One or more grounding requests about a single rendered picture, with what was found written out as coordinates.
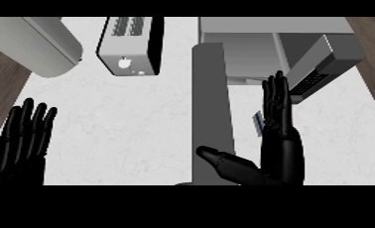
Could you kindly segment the white toaster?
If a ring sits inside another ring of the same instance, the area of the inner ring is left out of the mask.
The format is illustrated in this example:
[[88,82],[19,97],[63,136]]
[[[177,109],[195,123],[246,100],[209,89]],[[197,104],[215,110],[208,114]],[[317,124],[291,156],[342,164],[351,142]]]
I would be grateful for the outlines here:
[[162,39],[162,17],[106,18],[96,56],[112,75],[159,74]]

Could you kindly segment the grey microwave door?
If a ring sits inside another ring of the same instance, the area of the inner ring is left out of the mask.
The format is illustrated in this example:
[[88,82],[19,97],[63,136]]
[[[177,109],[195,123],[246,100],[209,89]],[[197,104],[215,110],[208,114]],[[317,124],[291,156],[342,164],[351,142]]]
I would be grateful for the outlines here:
[[202,43],[192,48],[192,183],[233,185],[221,179],[209,163],[197,156],[200,146],[234,152],[224,48]]

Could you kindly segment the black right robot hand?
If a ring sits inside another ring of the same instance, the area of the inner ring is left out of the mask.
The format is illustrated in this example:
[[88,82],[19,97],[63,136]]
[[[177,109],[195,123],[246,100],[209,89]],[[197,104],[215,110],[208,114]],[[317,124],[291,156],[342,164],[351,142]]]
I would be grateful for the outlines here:
[[262,91],[261,166],[206,146],[196,148],[196,155],[211,165],[218,177],[239,185],[301,186],[302,144],[292,126],[288,81],[280,70],[262,81]]

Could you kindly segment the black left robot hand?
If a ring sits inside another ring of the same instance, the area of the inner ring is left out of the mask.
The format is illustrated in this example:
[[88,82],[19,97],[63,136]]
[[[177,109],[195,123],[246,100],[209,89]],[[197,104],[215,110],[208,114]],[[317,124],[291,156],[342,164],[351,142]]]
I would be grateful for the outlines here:
[[34,106],[26,98],[13,106],[0,135],[0,186],[41,186],[57,108]]

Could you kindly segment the grey microwave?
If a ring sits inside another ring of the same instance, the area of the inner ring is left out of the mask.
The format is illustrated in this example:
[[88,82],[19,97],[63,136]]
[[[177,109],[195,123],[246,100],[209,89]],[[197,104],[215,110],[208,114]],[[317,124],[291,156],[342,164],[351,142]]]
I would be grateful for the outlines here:
[[299,103],[364,60],[342,17],[200,17],[202,43],[224,49],[230,85],[260,85],[277,71]]

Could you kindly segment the pale grey rounded appliance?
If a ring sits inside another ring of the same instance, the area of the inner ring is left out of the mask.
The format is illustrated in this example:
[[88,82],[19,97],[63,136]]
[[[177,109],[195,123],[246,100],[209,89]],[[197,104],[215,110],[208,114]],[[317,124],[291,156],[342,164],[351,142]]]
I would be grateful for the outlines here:
[[51,78],[79,64],[84,49],[57,17],[0,17],[0,52]]

